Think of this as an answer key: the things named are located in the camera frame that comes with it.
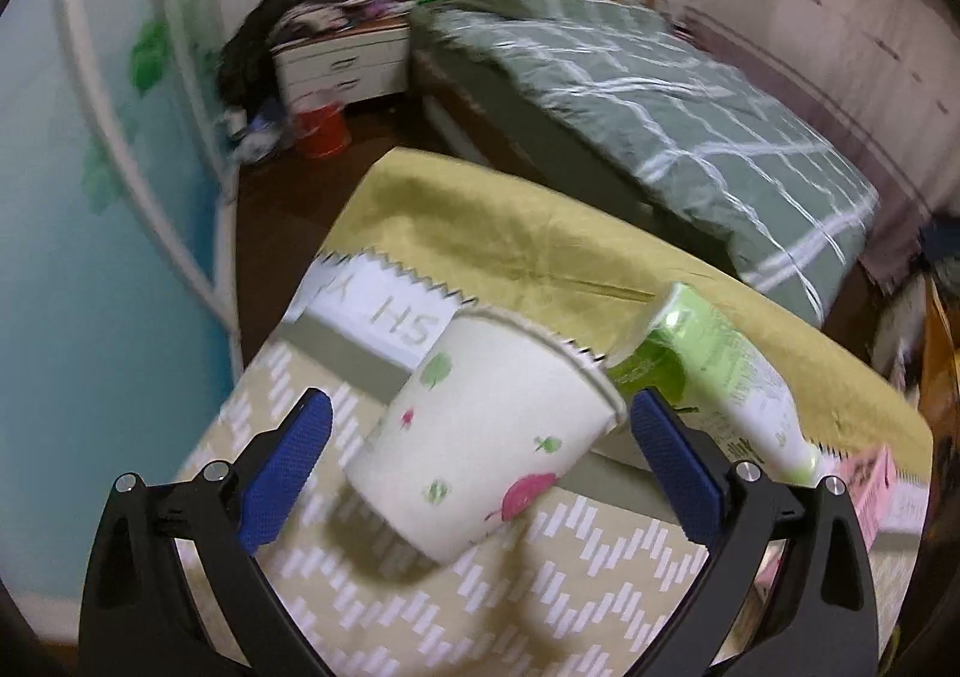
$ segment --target green leaf decoration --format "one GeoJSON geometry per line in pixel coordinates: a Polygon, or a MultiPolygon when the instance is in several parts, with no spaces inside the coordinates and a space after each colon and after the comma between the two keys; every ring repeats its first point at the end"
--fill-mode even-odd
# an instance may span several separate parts
{"type": "Polygon", "coordinates": [[[83,189],[90,211],[97,216],[123,197],[123,182],[107,156],[107,147],[99,138],[91,138],[90,147],[83,153],[80,189],[83,189]]]}
{"type": "Polygon", "coordinates": [[[627,403],[645,387],[656,387],[671,406],[683,400],[686,372],[683,363],[659,331],[654,330],[637,350],[608,371],[627,403]]]}
{"type": "MultiPolygon", "coordinates": [[[[131,113],[128,105],[117,108],[120,127],[128,143],[136,140],[140,125],[131,113]]],[[[80,189],[86,196],[90,211],[100,216],[124,194],[123,181],[113,167],[107,154],[107,146],[100,138],[90,138],[90,145],[83,153],[83,175],[80,177],[80,189]]]]}
{"type": "Polygon", "coordinates": [[[541,437],[538,436],[534,441],[536,442],[536,450],[534,450],[534,452],[544,450],[548,455],[552,455],[563,446],[563,442],[556,436],[547,436],[545,439],[541,439],[541,437]]]}
{"type": "Polygon", "coordinates": [[[443,479],[434,479],[430,487],[424,490],[424,501],[433,506],[438,506],[450,495],[450,485],[443,479]]]}
{"type": "Polygon", "coordinates": [[[162,79],[169,61],[170,35],[166,23],[160,20],[145,23],[130,51],[127,68],[131,86],[141,98],[162,79]]]}
{"type": "Polygon", "coordinates": [[[435,386],[450,375],[451,370],[453,370],[453,360],[450,360],[448,353],[437,352],[424,366],[424,371],[421,372],[421,385],[433,390],[435,386]]]}

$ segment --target toothpaste tube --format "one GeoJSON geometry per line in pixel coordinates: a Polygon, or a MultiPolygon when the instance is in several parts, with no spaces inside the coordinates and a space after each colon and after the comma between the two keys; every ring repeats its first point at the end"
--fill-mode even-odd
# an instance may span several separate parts
{"type": "Polygon", "coordinates": [[[808,487],[823,476],[784,378],[690,285],[675,282],[647,304],[606,366],[626,402],[658,388],[731,461],[751,460],[776,480],[808,487]]]}

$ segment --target white nightstand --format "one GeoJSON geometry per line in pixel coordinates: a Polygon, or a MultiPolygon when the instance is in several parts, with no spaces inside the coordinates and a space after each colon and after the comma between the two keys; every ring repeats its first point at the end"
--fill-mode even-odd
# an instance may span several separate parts
{"type": "Polygon", "coordinates": [[[274,50],[280,92],[290,103],[308,92],[333,91],[344,103],[406,89],[409,29],[381,19],[329,37],[274,50]]]}

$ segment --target paper cup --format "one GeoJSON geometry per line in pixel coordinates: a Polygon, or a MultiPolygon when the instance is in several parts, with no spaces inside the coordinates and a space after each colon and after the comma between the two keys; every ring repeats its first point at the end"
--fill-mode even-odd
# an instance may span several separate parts
{"type": "Polygon", "coordinates": [[[347,479],[400,536],[446,564],[625,418],[588,352],[518,314],[469,305],[347,464],[347,479]]]}

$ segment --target wooden floor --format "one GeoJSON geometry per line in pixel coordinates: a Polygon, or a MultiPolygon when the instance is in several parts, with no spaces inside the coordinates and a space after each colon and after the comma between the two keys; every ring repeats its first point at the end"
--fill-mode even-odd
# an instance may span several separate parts
{"type": "MultiPolygon", "coordinates": [[[[419,106],[400,97],[347,111],[352,144],[325,160],[289,151],[240,173],[237,299],[244,362],[280,322],[296,285],[360,179],[394,146],[446,153],[419,106]]],[[[859,265],[844,282],[824,333],[861,360],[880,315],[880,292],[859,265]]]]}

